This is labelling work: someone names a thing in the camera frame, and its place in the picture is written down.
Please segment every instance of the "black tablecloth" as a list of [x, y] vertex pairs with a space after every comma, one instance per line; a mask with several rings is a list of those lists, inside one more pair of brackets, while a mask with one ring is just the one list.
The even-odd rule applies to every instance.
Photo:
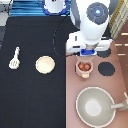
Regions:
[[[66, 58], [56, 56], [52, 38], [62, 17], [9, 17], [0, 50], [0, 128], [66, 128]], [[77, 31], [69, 17], [61, 24], [56, 50], [65, 55], [68, 34]], [[15, 48], [20, 67], [9, 68]], [[55, 69], [40, 74], [36, 60], [48, 55]]]

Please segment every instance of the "ceramic bowl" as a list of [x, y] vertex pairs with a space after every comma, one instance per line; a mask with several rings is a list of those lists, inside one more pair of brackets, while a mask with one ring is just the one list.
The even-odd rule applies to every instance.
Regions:
[[108, 126], [114, 119], [116, 110], [111, 109], [113, 98], [98, 87], [82, 90], [76, 100], [76, 110], [80, 119], [93, 128]]
[[43, 74], [50, 73], [55, 67], [54, 60], [49, 56], [40, 57], [36, 61], [36, 69]]
[[79, 63], [80, 61], [78, 60], [77, 63], [76, 63], [76, 73], [83, 77], [83, 78], [88, 78], [90, 76], [90, 73], [92, 72], [93, 70], [93, 63], [92, 62], [85, 62], [85, 64], [89, 64], [91, 66], [91, 69], [89, 71], [82, 71], [79, 69]]

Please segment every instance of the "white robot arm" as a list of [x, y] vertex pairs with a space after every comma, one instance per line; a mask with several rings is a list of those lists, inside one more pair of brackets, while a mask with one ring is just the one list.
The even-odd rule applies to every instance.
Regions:
[[118, 0], [72, 0], [71, 21], [80, 31], [69, 34], [67, 52], [80, 52], [82, 56], [107, 50], [112, 39], [102, 36], [117, 4]]

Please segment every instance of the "small bowl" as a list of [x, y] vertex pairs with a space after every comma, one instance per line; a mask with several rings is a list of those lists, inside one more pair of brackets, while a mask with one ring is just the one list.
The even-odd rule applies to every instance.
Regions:
[[38, 72], [47, 74], [50, 73], [55, 67], [54, 60], [49, 56], [40, 57], [36, 61], [36, 69]]
[[93, 63], [92, 63], [91, 61], [90, 61], [90, 62], [83, 62], [83, 63], [89, 64], [89, 65], [91, 66], [90, 70], [88, 70], [88, 71], [80, 70], [80, 68], [79, 68], [79, 66], [78, 66], [79, 63], [80, 63], [80, 61], [78, 60], [77, 63], [76, 63], [76, 73], [77, 73], [79, 76], [83, 77], [83, 78], [88, 78], [89, 75], [90, 75], [90, 73], [91, 73], [92, 70], [93, 70]]

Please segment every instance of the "pink surface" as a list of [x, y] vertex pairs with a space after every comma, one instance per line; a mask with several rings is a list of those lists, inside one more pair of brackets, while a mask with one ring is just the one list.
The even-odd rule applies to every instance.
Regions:
[[[81, 121], [76, 112], [77, 95], [86, 87], [100, 87], [113, 97], [115, 103], [125, 100], [126, 87], [119, 64], [119, 58], [114, 42], [111, 44], [112, 54], [107, 58], [96, 56], [92, 61], [94, 69], [88, 79], [83, 79], [75, 73], [76, 56], [66, 59], [66, 128], [90, 128]], [[98, 71], [101, 62], [108, 61], [115, 67], [115, 74], [110, 77], [102, 76]], [[128, 110], [116, 112], [113, 122], [106, 128], [128, 128]]]

